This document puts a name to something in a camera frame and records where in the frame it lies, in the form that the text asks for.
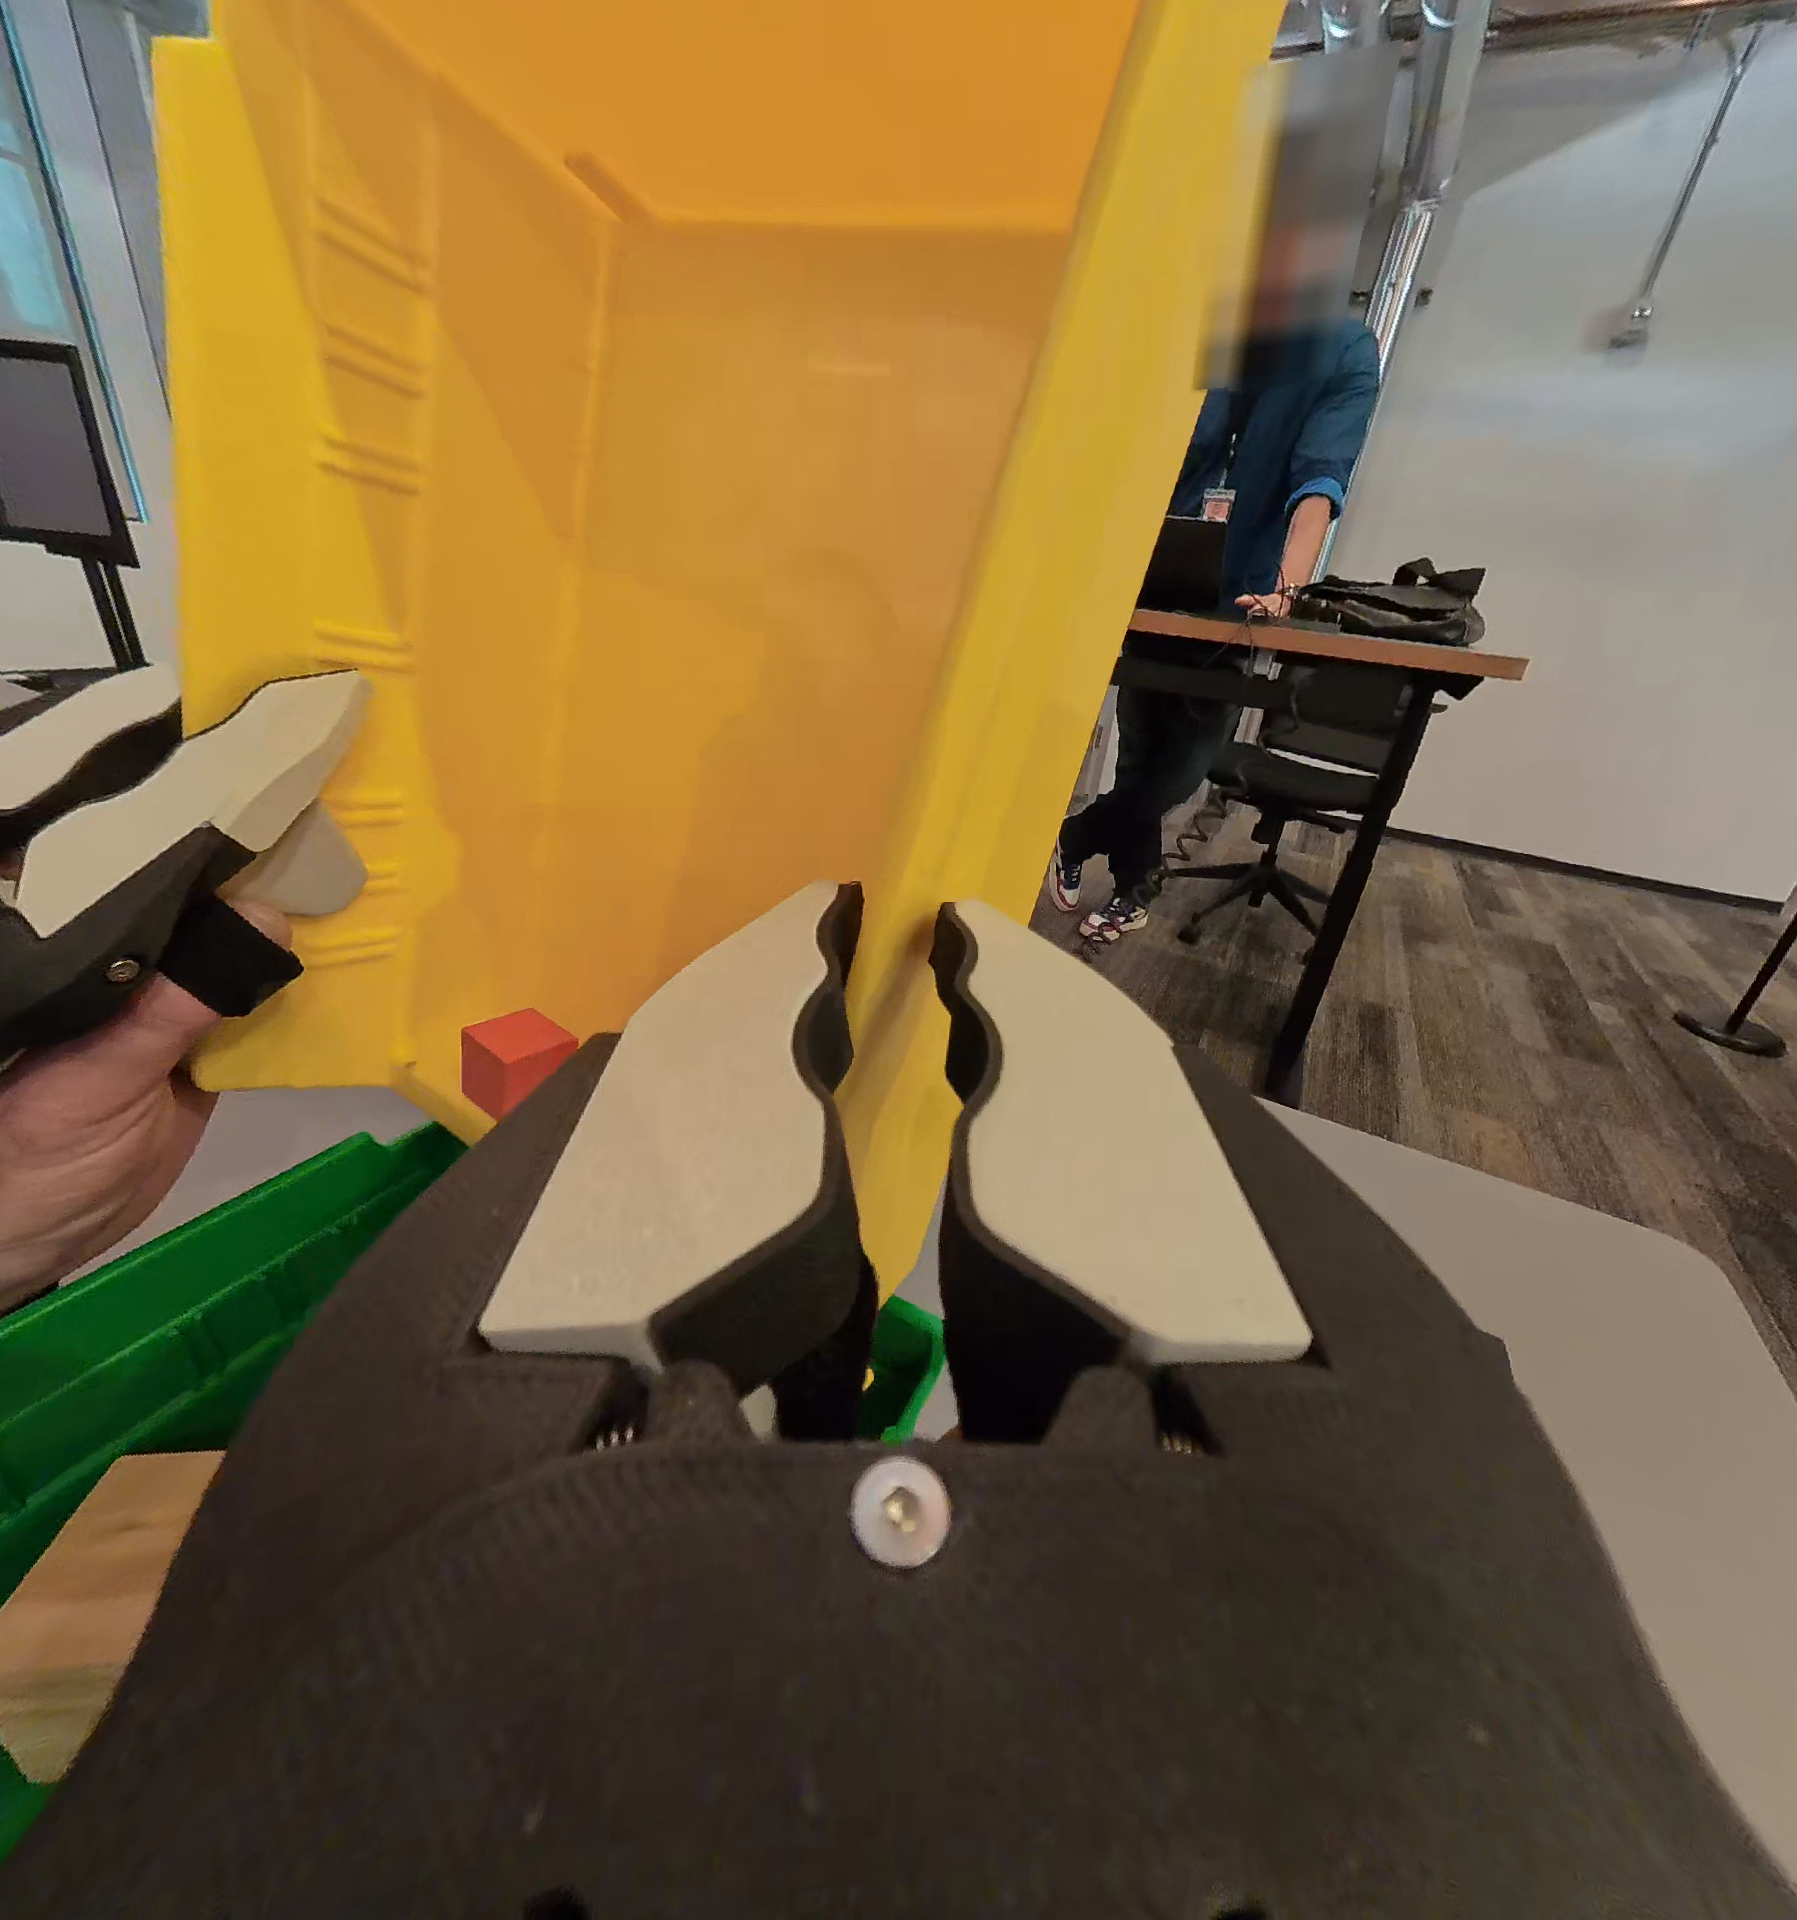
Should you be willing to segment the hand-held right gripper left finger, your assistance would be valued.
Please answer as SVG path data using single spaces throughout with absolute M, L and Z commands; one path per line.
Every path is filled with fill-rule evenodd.
M 771 1431 L 850 1440 L 877 1317 L 836 1087 L 862 886 L 815 881 L 615 1036 L 482 1309 L 499 1353 L 703 1362 Z

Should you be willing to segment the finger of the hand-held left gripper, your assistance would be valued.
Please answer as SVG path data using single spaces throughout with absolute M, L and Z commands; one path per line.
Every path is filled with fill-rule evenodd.
M 0 705 L 0 856 L 156 773 L 182 731 L 180 682 L 162 666 Z
M 371 696 L 354 670 L 264 683 L 138 783 L 32 837 L 10 906 L 50 937 L 202 828 L 247 858 L 262 856 L 318 802 Z

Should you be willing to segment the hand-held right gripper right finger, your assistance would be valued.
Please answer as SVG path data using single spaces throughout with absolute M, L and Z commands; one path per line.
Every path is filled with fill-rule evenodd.
M 1080 1376 L 1307 1358 L 1312 1330 L 1167 1033 L 982 899 L 930 970 L 959 1114 L 939 1207 L 958 1428 L 1039 1444 Z

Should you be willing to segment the small red cube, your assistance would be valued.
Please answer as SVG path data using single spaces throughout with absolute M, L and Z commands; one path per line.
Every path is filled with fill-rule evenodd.
M 489 1120 L 512 1114 L 577 1051 L 560 1022 L 526 1005 L 459 1030 L 459 1089 Z

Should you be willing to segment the green plastic box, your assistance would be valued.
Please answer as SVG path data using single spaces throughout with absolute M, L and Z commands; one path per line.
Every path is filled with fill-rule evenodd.
M 617 1382 L 508 1350 L 576 1147 L 359 1135 L 0 1320 L 0 1555 L 171 1438 L 221 1460 L 60 1778 L 0 1809 L 0 1916 L 907 1916 L 929 1715 L 898 1548 L 850 1550 L 880 1317 L 835 1120 L 819 1196 L 661 1308 Z M 885 1557 L 886 1572 L 872 1566 Z M 0 1590 L 15 1593 L 23 1569 Z M 13 1760 L 0 1767 L 15 1775 Z

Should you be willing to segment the large plain wooden cube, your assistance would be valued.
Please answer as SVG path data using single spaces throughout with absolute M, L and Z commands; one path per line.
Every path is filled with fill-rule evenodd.
M 135 1452 L 97 1477 L 0 1606 L 0 1750 L 63 1781 L 106 1715 L 224 1452 Z

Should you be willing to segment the yellow plastic box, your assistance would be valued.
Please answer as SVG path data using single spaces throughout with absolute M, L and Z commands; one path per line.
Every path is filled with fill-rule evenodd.
M 1254 256 L 1283 5 L 212 7 L 153 47 L 186 719 L 371 685 L 365 886 L 199 1057 L 459 1136 L 858 881 L 885 1292 L 939 1196 L 945 899 L 1025 922 Z

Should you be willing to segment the person's left hand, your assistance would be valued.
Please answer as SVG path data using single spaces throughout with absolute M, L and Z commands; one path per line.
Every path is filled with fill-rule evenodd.
M 0 1076 L 0 1317 L 140 1226 L 206 1135 L 188 1060 L 219 1019 L 156 977 L 104 1027 Z

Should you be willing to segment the black display on stand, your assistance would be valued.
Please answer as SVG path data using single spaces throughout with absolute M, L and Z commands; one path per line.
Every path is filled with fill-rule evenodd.
M 148 666 L 120 578 L 138 559 L 71 345 L 0 339 L 0 540 L 76 561 L 111 668 Z

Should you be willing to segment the black office chair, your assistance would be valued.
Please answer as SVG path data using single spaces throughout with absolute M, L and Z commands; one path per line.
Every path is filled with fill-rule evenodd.
M 1405 668 L 1360 661 L 1293 661 L 1278 673 L 1282 695 L 1261 719 L 1254 741 L 1222 751 L 1217 798 L 1253 811 L 1253 862 L 1173 868 L 1173 880 L 1220 881 L 1222 893 L 1178 927 L 1194 948 L 1209 921 L 1234 903 L 1276 903 L 1307 935 L 1330 892 L 1292 875 L 1279 861 L 1289 828 L 1346 834 L 1370 809 L 1380 778 L 1405 731 L 1415 678 Z

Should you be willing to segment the brown top desk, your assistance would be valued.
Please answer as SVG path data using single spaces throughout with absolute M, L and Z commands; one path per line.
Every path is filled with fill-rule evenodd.
M 1338 659 L 1405 668 L 1417 683 L 1405 731 L 1395 739 L 1389 762 L 1380 778 L 1372 804 L 1363 823 L 1347 831 L 1353 836 L 1351 847 L 1342 858 L 1328 903 L 1317 910 L 1317 935 L 1311 937 L 1289 1007 L 1270 1048 L 1263 1096 L 1286 1107 L 1297 1107 L 1302 1089 L 1305 1046 L 1317 1019 L 1317 1007 L 1365 897 L 1375 856 L 1420 751 L 1429 719 L 1452 702 L 1462 701 L 1476 683 L 1523 679 L 1526 661 L 1484 652 L 1475 647 L 1370 641 L 1347 635 L 1333 627 L 1266 617 L 1229 619 L 1133 610 L 1126 641 L 1136 641 L 1142 634 L 1170 639 L 1178 650 L 1190 644 L 1220 649 L 1222 661 L 1193 666 L 1178 656 L 1154 661 L 1146 655 L 1121 655 L 1111 678 L 1116 687 L 1148 687 L 1231 705 L 1237 707 L 1239 716 L 1244 713 L 1264 716 L 1274 698 L 1282 695 L 1278 673 L 1293 661 Z M 1235 806 L 1235 802 L 1220 800 L 1216 786 L 1207 802 L 1217 809 L 1216 825 L 1222 825 L 1229 809 Z M 1173 881 L 1194 881 L 1172 878 L 1173 868 L 1181 866 L 1212 864 L 1166 864 L 1156 878 L 1156 893 Z

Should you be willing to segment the black laptop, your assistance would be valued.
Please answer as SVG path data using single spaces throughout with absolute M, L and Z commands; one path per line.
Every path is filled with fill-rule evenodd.
M 1136 594 L 1144 614 L 1220 617 L 1231 601 L 1224 585 L 1227 521 L 1166 515 Z

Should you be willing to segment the black bag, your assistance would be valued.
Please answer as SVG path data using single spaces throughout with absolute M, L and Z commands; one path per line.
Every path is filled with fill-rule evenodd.
M 1289 617 L 1358 639 L 1468 649 L 1486 631 L 1475 609 L 1484 580 L 1484 567 L 1439 570 L 1429 559 L 1400 565 L 1387 581 L 1328 574 L 1293 593 Z

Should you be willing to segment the black stanchion post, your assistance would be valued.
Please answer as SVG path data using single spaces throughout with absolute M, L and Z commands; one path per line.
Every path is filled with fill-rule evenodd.
M 1771 948 L 1762 964 L 1748 977 L 1745 989 L 1721 1014 L 1679 1012 L 1677 1025 L 1687 1034 L 1712 1043 L 1720 1050 L 1748 1056 L 1756 1060 L 1781 1060 L 1786 1053 L 1784 1040 L 1768 1025 L 1753 1021 L 1753 1009 L 1773 977 L 1783 970 L 1797 948 L 1797 899 L 1784 910 Z

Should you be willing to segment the grey wall conduit pipe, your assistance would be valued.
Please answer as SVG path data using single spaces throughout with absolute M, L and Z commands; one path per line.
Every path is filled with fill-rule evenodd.
M 1650 250 L 1636 287 L 1630 295 L 1630 305 L 1607 334 L 1607 351 L 1638 351 L 1650 345 L 1654 328 L 1654 304 L 1660 281 L 1675 254 L 1680 229 L 1691 215 L 1706 169 L 1710 167 L 1710 160 L 1726 132 L 1731 111 L 1735 109 L 1748 69 L 1756 62 L 1764 36 L 1766 27 L 1758 22 L 1729 42 L 1726 82 L 1721 83 L 1720 96 L 1704 124 L 1696 150 L 1680 175 L 1672 208 L 1654 241 L 1654 247 Z

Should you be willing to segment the vertical silver duct pipe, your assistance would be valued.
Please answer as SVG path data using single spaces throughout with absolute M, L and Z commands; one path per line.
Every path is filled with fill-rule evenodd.
M 1442 204 L 1456 175 L 1489 14 L 1489 2 L 1420 5 L 1397 205 L 1366 300 L 1366 326 L 1375 339 L 1382 376 L 1389 373 Z

